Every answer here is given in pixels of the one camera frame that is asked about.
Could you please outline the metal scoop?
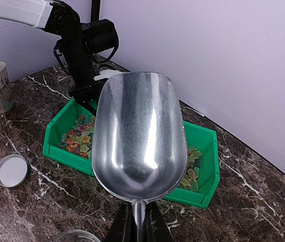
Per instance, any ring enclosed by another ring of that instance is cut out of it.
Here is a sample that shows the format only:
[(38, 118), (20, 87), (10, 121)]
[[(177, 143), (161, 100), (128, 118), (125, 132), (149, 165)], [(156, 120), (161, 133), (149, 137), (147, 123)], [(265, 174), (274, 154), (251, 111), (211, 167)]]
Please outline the metal scoop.
[(98, 101), (91, 160), (102, 187), (132, 204), (135, 240), (143, 241), (147, 205), (177, 188), (188, 162), (180, 103), (166, 75), (128, 72), (108, 79)]

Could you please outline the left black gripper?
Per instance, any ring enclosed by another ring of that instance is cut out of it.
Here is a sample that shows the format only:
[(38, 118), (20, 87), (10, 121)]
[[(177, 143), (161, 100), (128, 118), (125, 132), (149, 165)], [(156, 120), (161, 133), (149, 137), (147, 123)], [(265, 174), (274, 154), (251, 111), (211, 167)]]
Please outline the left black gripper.
[(98, 102), (102, 85), (94, 80), (93, 58), (92, 54), (68, 54), (68, 70), (75, 83), (68, 94), (77, 102)]

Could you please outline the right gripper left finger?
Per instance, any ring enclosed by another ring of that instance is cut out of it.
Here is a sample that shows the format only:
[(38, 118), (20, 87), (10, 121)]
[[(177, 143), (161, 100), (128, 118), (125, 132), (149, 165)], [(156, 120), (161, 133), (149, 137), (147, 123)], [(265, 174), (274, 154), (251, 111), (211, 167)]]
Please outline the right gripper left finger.
[(103, 242), (130, 242), (133, 235), (132, 205), (122, 203)]

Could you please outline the clear plastic jar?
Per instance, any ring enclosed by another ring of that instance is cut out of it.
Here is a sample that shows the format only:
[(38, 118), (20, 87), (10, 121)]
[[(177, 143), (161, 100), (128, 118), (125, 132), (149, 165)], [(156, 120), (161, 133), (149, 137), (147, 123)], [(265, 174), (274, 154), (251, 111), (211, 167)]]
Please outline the clear plastic jar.
[(59, 234), (53, 242), (100, 242), (100, 240), (90, 232), (71, 229)]

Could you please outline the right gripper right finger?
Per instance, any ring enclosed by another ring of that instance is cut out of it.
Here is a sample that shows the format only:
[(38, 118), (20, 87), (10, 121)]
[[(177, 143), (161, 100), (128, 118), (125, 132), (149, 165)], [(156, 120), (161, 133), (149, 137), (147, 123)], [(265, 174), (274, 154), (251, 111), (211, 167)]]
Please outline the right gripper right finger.
[(147, 242), (174, 241), (156, 202), (149, 203), (147, 206), (145, 241)]

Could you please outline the white jar lid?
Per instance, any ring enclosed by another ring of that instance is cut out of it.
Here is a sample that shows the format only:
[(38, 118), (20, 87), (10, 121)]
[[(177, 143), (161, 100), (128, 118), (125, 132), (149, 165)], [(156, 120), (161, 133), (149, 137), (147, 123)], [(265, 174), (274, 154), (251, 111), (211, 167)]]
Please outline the white jar lid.
[(21, 155), (12, 154), (0, 160), (0, 186), (15, 188), (27, 177), (29, 162)]

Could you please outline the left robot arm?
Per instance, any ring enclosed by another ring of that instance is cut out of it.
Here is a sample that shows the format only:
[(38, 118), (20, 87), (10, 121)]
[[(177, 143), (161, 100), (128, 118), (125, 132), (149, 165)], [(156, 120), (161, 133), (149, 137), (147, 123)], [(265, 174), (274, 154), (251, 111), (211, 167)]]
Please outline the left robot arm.
[(77, 102), (98, 100), (101, 84), (94, 80), (93, 55), (99, 51), (95, 37), (101, 23), (81, 23), (78, 13), (63, 1), (0, 1), (0, 19), (22, 23), (60, 37), (53, 53), (64, 72), (72, 76), (74, 87), (69, 91)]

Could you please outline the green three-compartment bin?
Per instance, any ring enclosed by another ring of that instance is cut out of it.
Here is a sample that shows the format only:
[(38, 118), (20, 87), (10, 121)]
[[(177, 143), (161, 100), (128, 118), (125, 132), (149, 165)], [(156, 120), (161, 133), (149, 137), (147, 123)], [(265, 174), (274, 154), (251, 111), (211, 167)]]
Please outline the green three-compartment bin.
[[(43, 155), (90, 176), (92, 137), (95, 118), (70, 100), (46, 128)], [(185, 179), (166, 200), (207, 208), (220, 181), (218, 140), (215, 131), (184, 123), (189, 160)]]

